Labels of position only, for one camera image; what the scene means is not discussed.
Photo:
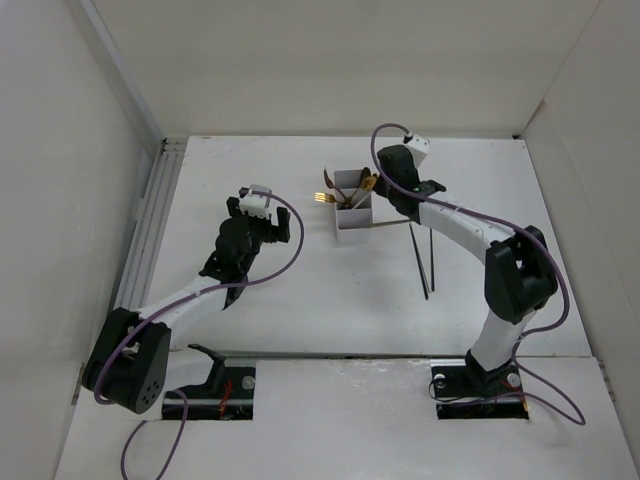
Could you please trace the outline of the gold spoon green handle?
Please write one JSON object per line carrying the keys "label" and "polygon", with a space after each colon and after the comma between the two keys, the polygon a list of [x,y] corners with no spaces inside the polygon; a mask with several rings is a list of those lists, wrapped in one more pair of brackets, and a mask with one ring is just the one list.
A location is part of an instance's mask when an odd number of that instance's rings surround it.
{"label": "gold spoon green handle", "polygon": [[362,191],[372,191],[377,183],[378,175],[372,174],[362,179],[359,184],[359,189]]}

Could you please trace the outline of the silver chopstick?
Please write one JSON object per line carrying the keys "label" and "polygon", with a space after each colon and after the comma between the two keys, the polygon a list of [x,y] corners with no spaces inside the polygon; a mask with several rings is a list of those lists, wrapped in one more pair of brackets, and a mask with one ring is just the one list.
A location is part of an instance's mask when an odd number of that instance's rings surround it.
{"label": "silver chopstick", "polygon": [[368,225],[366,228],[368,229],[374,229],[374,228],[382,228],[382,227],[388,227],[388,226],[396,226],[396,225],[403,225],[403,224],[407,224],[407,223],[411,223],[411,220],[394,220],[394,221],[385,221],[385,222],[375,222],[372,223],[370,225]]}
{"label": "silver chopstick", "polygon": [[366,192],[360,198],[356,199],[354,203],[349,207],[350,209],[358,209],[362,204],[364,204],[371,196],[371,191]]}

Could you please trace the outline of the gold fork green handle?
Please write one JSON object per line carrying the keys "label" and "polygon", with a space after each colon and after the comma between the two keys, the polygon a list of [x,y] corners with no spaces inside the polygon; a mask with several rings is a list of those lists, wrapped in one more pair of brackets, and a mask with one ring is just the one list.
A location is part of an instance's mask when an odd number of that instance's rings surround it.
{"label": "gold fork green handle", "polygon": [[343,201],[338,200],[333,194],[325,192],[316,192],[314,194],[314,200],[319,203],[336,204],[338,206],[344,206]]}

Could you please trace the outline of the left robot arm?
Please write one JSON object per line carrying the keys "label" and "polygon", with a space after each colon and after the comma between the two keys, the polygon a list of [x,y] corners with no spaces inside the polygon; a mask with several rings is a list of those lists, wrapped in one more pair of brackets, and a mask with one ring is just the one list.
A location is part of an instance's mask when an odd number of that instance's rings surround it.
{"label": "left robot arm", "polygon": [[249,271],[264,244],[290,240],[290,221],[300,217],[287,201],[274,213],[270,192],[244,189],[227,201],[213,253],[186,286],[137,310],[118,307],[106,317],[86,364],[82,385],[101,405],[147,412],[162,395],[183,385],[201,396],[217,394],[223,371],[210,362],[180,362],[170,351],[193,325],[229,308],[248,287],[261,284]]}

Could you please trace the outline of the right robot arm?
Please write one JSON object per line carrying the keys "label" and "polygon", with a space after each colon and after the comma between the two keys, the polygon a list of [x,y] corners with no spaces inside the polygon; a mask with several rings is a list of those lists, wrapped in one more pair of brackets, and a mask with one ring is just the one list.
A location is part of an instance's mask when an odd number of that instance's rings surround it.
{"label": "right robot arm", "polygon": [[495,387],[511,362],[525,327],[558,289],[542,232],[471,215],[453,203],[444,185],[422,181],[405,144],[376,153],[380,178],[374,191],[412,222],[434,230],[469,252],[484,266],[488,315],[465,355],[463,381],[477,394]]}

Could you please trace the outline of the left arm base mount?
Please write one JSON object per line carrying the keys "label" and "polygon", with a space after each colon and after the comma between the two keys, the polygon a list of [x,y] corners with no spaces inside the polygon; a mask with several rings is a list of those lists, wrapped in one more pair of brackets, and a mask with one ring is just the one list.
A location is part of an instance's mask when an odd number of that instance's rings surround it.
{"label": "left arm base mount", "polygon": [[189,420],[249,421],[256,380],[254,359],[228,357],[190,344],[169,354],[161,418],[179,420],[186,406]]}

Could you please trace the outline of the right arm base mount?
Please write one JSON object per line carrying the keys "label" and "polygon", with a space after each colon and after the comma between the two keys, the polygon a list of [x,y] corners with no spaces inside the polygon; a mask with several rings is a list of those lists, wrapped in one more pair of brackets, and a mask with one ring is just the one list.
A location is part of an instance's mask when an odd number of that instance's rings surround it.
{"label": "right arm base mount", "polygon": [[519,370],[509,365],[481,380],[464,361],[431,365],[429,394],[439,420],[528,420]]}

